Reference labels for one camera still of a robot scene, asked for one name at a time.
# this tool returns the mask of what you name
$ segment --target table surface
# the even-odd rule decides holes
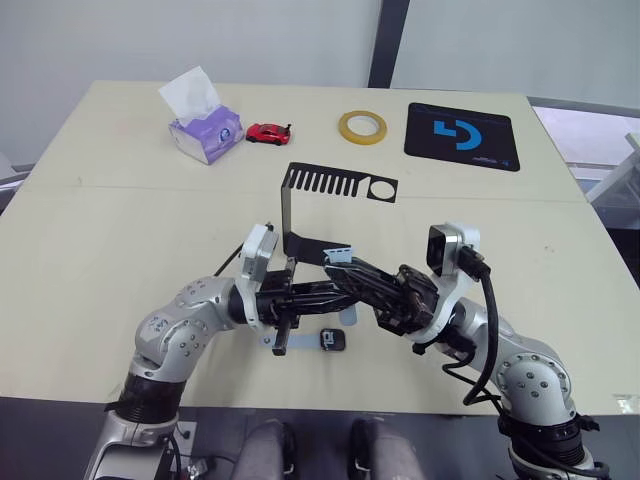
[[[213,272],[253,224],[279,225],[290,161],[399,180],[395,204],[294,192],[296,231],[349,242],[394,272],[401,263],[427,270],[429,225],[475,225],[501,314],[560,353],[579,410],[620,413],[613,395],[640,392],[640,294],[524,97],[220,85],[245,125],[291,122],[294,137],[280,148],[243,142],[207,167],[173,147],[158,86],[94,84],[0,217],[0,395],[117,397],[142,318]],[[521,172],[404,155],[411,101],[509,115]],[[356,146],[337,134],[337,119],[356,108],[385,117],[380,144]],[[283,264],[278,248],[272,268]],[[303,265],[296,276],[323,274]],[[468,296],[482,302],[477,286]],[[376,326],[370,308],[358,314],[342,353],[274,357],[245,327],[218,335],[183,405],[490,412],[462,405],[467,386],[440,371],[438,352],[418,357]],[[300,332],[327,326],[339,326],[337,316],[303,318]]]

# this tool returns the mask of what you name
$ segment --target black metal bracket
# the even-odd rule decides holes
[[[322,265],[324,250],[349,247],[344,243],[304,238],[294,233],[291,230],[291,190],[326,193],[349,198],[358,194],[360,183],[365,179],[369,179],[368,199],[395,203],[398,181],[392,178],[309,163],[290,163],[280,187],[284,253],[289,257],[295,257],[299,262]],[[388,198],[377,196],[371,187],[378,182],[386,183],[392,187],[393,195]]]

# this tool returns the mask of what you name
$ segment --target white tissue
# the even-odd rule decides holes
[[[158,91],[183,127],[194,118],[204,120],[220,106],[218,92],[200,66],[183,73]]]

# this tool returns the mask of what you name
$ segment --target black connector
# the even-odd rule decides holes
[[[484,257],[467,245],[458,253],[458,267],[476,282],[483,275],[491,273],[489,265],[484,263]]]

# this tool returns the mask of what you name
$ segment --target wall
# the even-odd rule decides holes
[[[640,107],[638,0],[412,0],[392,86]]]
[[[366,86],[380,0],[2,0],[0,151],[37,161],[91,82]]]

